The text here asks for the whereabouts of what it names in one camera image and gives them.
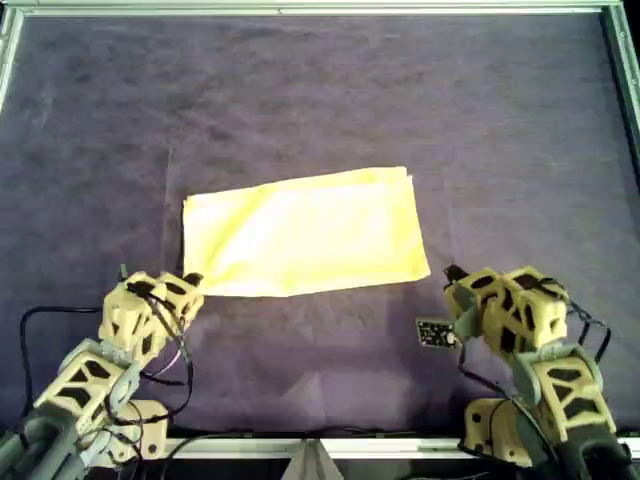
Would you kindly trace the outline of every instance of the black cable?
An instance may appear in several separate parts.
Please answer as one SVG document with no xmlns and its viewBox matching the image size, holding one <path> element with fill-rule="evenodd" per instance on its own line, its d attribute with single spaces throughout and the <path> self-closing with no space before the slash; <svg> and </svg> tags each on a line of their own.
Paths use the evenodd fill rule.
<svg viewBox="0 0 640 480">
<path fill-rule="evenodd" d="M 110 437 L 109 437 L 109 441 L 111 441 L 111 438 L 113 437 L 113 432 L 111 430 L 109 430 L 107 427 L 102 426 L 102 427 L 96 427 L 94 429 L 89 430 L 88 432 L 83 433 L 82 435 L 80 435 L 80 437 L 78 437 L 78 439 L 75 441 L 76 447 L 79 448 L 79 444 L 82 443 L 82 441 L 88 437 L 89 435 L 94 435 L 96 433 L 100 433 L 100 432 L 107 432 Z"/>
<path fill-rule="evenodd" d="M 531 427 L 533 427 L 533 429 L 535 430 L 536 434 L 538 435 L 538 437 L 540 438 L 540 440 L 542 440 L 542 444 L 543 444 L 543 448 L 546 451 L 547 455 L 549 455 L 549 457 L 557 463 L 559 463 L 558 460 L 558 455 L 556 454 L 555 450 L 553 449 L 553 446 L 551 445 L 551 443 L 549 442 L 549 440 L 547 439 L 547 437 L 544 435 L 544 432 L 542 431 L 542 429 L 540 428 L 540 425 L 538 425 L 538 423 L 536 422 L 536 420 L 531 416 L 531 414 L 527 411 L 526 407 L 524 405 L 522 405 L 522 403 L 513 395 L 509 394 L 504 388 L 502 388 L 500 385 L 498 385 L 498 383 L 496 382 L 492 382 L 489 379 L 475 373 L 472 372 L 470 370 L 467 370 L 464 366 L 464 361 L 466 359 L 466 348 L 465 348 L 465 344 L 462 344 L 462 349 L 460 351 L 460 357 L 458 359 L 458 370 L 460 371 L 460 373 L 462 373 L 465 377 L 474 380 L 475 382 L 480 383 L 481 385 L 483 385 L 484 387 L 490 389 L 491 391 L 498 393 L 499 395 L 501 395 L 503 398 L 510 400 L 513 403 L 513 406 L 516 407 L 516 409 L 518 409 L 518 411 L 520 412 L 520 414 L 522 416 L 525 417 L 525 419 L 529 422 L 529 424 L 531 425 Z"/>
<path fill-rule="evenodd" d="M 552 298 L 566 303 L 567 307 L 569 307 L 569 309 L 567 310 L 567 316 L 578 314 L 578 318 L 584 323 L 582 332 L 580 332 L 580 337 L 578 338 L 579 345 L 584 344 L 591 325 L 598 325 L 605 330 L 604 338 L 602 339 L 602 342 L 600 342 L 600 346 L 598 347 L 598 350 L 594 356 L 595 362 L 600 363 L 600 360 L 604 356 L 604 353 L 607 351 L 607 347 L 609 346 L 609 342 L 611 341 L 611 328 L 603 321 L 593 318 L 589 312 L 587 312 L 573 300 L 567 301 L 567 299 L 563 295 L 560 295 L 558 292 L 554 292 L 553 290 L 548 289 L 547 287 L 545 287 L 545 284 L 557 285 L 563 290 L 565 290 L 565 288 L 556 279 L 551 277 L 544 277 L 540 279 L 540 281 L 534 286 L 534 288 L 540 290 L 543 293 L 546 293 Z"/>
<path fill-rule="evenodd" d="M 143 296 L 143 298 L 147 301 L 147 303 L 149 303 L 149 300 L 155 300 L 156 302 L 158 302 L 160 305 L 162 305 L 168 312 L 171 313 L 171 318 L 173 320 L 173 322 L 176 324 L 176 327 L 178 328 L 178 333 L 180 335 L 180 338 L 184 341 L 184 318 L 178 318 L 178 316 L 175 314 L 175 306 L 173 304 L 171 304 L 170 302 L 163 300 L 160 297 L 157 297 L 156 295 L 154 295 L 153 293 L 149 293 L 145 296 Z M 164 321 L 164 327 L 168 328 L 168 324 L 166 323 L 166 320 L 164 318 L 164 316 L 161 317 L 162 320 Z"/>
<path fill-rule="evenodd" d="M 33 404 L 33 378 L 31 375 L 31 363 L 29 362 L 29 348 L 27 346 L 27 323 L 37 313 L 99 313 L 102 307 L 60 307 L 37 306 L 27 310 L 20 320 L 20 355 L 22 357 L 22 370 L 24 371 L 24 407 L 21 417 L 26 417 Z"/>
<path fill-rule="evenodd" d="M 498 404 L 495 407 L 493 407 L 493 410 L 491 410 L 491 414 L 489 415 L 489 445 L 491 445 L 491 455 L 495 455 L 496 453 L 493 445 L 493 416 L 498 411 L 498 409 L 508 401 L 509 400 L 505 398 L 500 402 L 498 402 Z"/>
<path fill-rule="evenodd" d="M 145 380 L 149 380 L 150 382 L 153 383 L 158 383 L 160 385 L 165 385 L 167 387 L 185 387 L 187 386 L 186 382 L 183 382 L 182 380 L 165 380 L 163 378 L 156 378 L 154 377 L 155 374 L 153 373 L 147 373 L 147 372 L 140 372 L 140 376 L 142 378 L 144 378 Z"/>
<path fill-rule="evenodd" d="M 187 438 L 187 439 L 183 440 L 178 445 L 176 445 L 173 450 L 171 450 L 169 455 L 167 455 L 167 458 L 164 461 L 164 465 L 162 465 L 162 470 L 160 471 L 159 480 L 165 480 L 165 477 L 167 475 L 167 471 L 169 470 L 169 467 L 171 466 L 171 463 L 173 462 L 173 459 L 175 458 L 175 456 L 178 454 L 178 452 L 180 450 L 182 450 L 184 447 L 186 447 L 190 443 L 193 443 L 196 440 L 206 440 L 206 439 L 210 439 L 210 438 L 224 438 L 224 437 L 227 437 L 227 435 L 225 435 L 224 433 L 222 433 L 222 434 L 221 433 L 210 433 L 210 434 L 207 434 L 207 435 L 200 435 L 200 436 L 197 436 L 197 437 Z"/>
<path fill-rule="evenodd" d="M 144 298 L 144 300 L 147 302 L 147 304 L 149 305 L 149 307 L 151 308 L 151 311 L 154 313 L 154 315 L 158 318 L 158 321 L 162 324 L 162 326 L 164 327 L 164 329 L 167 331 L 167 334 L 172 338 L 172 340 L 176 343 L 176 345 L 178 346 L 178 348 L 180 349 L 181 353 L 182 353 L 182 357 L 186 363 L 186 368 L 187 368 L 187 398 L 186 400 L 182 403 L 182 405 L 180 405 L 177 408 L 171 409 L 170 411 L 168 411 L 166 414 L 164 415 L 153 415 L 149 418 L 145 418 L 142 422 L 136 422 L 134 420 L 127 420 L 127 419 L 123 419 L 123 418 L 119 418 L 115 415 L 115 413 L 113 412 L 111 405 L 109 404 L 109 399 L 108 397 L 105 398 L 104 401 L 104 406 L 105 406 L 105 410 L 107 412 L 107 415 L 109 416 L 109 419 L 115 424 L 115 425 L 137 425 L 139 423 L 157 423 L 160 422 L 162 420 L 171 420 L 173 419 L 176 415 L 178 415 L 182 410 L 184 410 L 186 408 L 186 406 L 189 404 L 189 401 L 191 400 L 191 395 L 193 393 L 193 376 L 194 376 L 194 368 L 193 368 L 193 362 L 191 360 L 191 353 L 189 352 L 189 350 L 187 349 L 185 343 L 184 343 L 184 333 L 182 333 L 182 335 L 180 337 L 178 337 L 173 329 L 169 326 L 169 324 L 167 323 L 164 314 L 160 311 L 160 309 L 158 308 L 158 306 L 155 304 L 155 298 L 153 300 L 149 299 L 148 296 L 143 296 L 142 298 Z M 176 318 L 175 313 L 173 312 L 173 310 L 169 310 L 176 325 L 180 328 L 180 321 Z"/>
<path fill-rule="evenodd" d="M 127 437 L 123 433 L 118 433 L 118 432 L 112 432 L 112 433 L 113 433 L 113 436 L 118 441 L 120 441 L 120 443 L 123 443 L 124 445 L 127 445 L 127 446 L 133 448 L 133 451 L 136 454 L 136 458 L 134 460 L 135 461 L 135 468 L 133 469 L 133 472 L 131 473 L 131 476 L 129 477 L 129 480 L 133 480 L 138 475 L 138 470 L 140 469 L 141 465 L 143 465 L 142 462 L 144 461 L 144 458 L 142 457 L 142 451 L 140 450 L 140 447 L 138 447 L 138 445 L 137 445 L 138 442 L 135 442 L 134 440 L 131 440 L 129 437 Z M 120 464 L 119 462 L 114 462 L 114 463 L 116 463 L 117 465 L 122 465 L 123 467 L 126 468 L 126 465 L 127 465 L 127 463 L 129 461 L 130 460 L 128 460 L 124 464 Z M 120 475 L 122 474 L 123 471 L 124 471 L 124 469 L 121 470 L 118 473 L 118 479 L 120 479 Z"/>
<path fill-rule="evenodd" d="M 144 436 L 144 426 L 143 426 L 142 412 L 140 411 L 140 409 L 133 402 L 129 402 L 129 405 L 131 405 L 131 407 L 138 414 L 138 422 L 139 422 L 138 427 L 140 428 L 140 435 L 138 436 L 138 441 L 133 442 L 131 444 L 131 447 L 136 452 L 136 468 L 133 470 L 131 477 L 129 477 L 129 480 L 133 480 L 134 478 L 136 478 L 136 475 L 138 474 L 138 469 L 140 467 L 142 467 L 142 478 L 146 477 L 146 472 L 144 470 L 144 458 L 142 457 L 142 451 L 140 450 L 142 448 L 142 437 Z"/>
</svg>

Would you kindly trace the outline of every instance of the purple fabric surface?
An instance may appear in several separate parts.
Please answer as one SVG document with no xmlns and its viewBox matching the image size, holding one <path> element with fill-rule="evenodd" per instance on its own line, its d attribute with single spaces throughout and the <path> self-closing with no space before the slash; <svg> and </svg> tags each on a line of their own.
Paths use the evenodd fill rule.
<svg viewBox="0 0 640 480">
<path fill-rule="evenodd" d="M 454 261 L 532 264 L 610 322 L 607 397 L 621 424 L 640 422 L 640 196 L 596 16 L 30 18 L 0 151 L 7 420 L 22 401 L 21 311 L 99 303 L 121 262 L 174 270 L 186 196 L 403 165 L 433 275 L 209 298 L 187 335 L 195 390 L 177 423 L 451 431 L 482 392 L 452 352 L 418 346 L 414 320 L 446 314 L 440 272 Z M 37 390 L 98 323 L 34 320 Z M 469 361 L 509 379 L 481 344 Z"/>
</svg>

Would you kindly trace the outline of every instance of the yellow towel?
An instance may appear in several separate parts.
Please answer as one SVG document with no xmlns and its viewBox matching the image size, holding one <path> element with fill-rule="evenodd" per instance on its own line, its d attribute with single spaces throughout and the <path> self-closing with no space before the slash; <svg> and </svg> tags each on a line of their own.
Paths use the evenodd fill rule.
<svg viewBox="0 0 640 480">
<path fill-rule="evenodd" d="M 369 168 L 189 197 L 184 269 L 208 295 L 286 297 L 424 278 L 411 177 Z"/>
</svg>

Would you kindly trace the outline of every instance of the aluminum frame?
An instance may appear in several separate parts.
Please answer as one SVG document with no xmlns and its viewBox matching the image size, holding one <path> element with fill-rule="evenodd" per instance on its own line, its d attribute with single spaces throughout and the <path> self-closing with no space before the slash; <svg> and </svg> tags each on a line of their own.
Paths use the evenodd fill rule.
<svg viewBox="0 0 640 480">
<path fill-rule="evenodd" d="M 620 0 L 5 0 L 0 27 L 0 112 L 26 17 L 154 15 L 498 15 L 600 13 L 621 93 L 629 144 L 640 169 L 640 68 Z M 168 439 L 165 456 L 183 439 Z M 623 439 L 640 459 L 640 438 Z M 176 458 L 291 458 L 300 439 L 219 438 L 188 444 Z M 333 459 L 471 459 L 447 438 L 322 439 Z"/>
<path fill-rule="evenodd" d="M 163 457 L 184 439 L 169 438 Z M 274 460 L 292 458 L 299 438 L 215 438 L 187 444 L 175 458 L 207 460 Z M 323 438 L 322 444 L 334 460 L 474 460 L 458 449 L 454 438 Z M 634 460 L 640 459 L 640 438 L 620 439 Z"/>
</svg>

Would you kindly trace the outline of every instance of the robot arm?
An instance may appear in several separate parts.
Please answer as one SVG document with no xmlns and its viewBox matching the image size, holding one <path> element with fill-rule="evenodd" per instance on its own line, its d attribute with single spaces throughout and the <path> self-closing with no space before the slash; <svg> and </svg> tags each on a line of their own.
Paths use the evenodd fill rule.
<svg viewBox="0 0 640 480">
<path fill-rule="evenodd" d="M 471 402 L 462 445 L 545 477 L 597 478 L 606 465 L 606 478 L 640 478 L 615 437 L 596 361 L 581 345 L 563 343 L 571 304 L 564 287 L 532 267 L 467 274 L 452 266 L 445 273 L 456 317 L 451 333 L 461 342 L 482 336 L 511 367 L 519 394 L 496 389 L 504 398 Z"/>
<path fill-rule="evenodd" d="M 90 467 L 162 455 L 171 414 L 131 397 L 168 339 L 188 360 L 182 342 L 203 304 L 200 280 L 138 272 L 119 283 L 104 299 L 102 341 L 70 352 L 32 412 L 0 440 L 0 477 L 75 479 Z"/>
</svg>

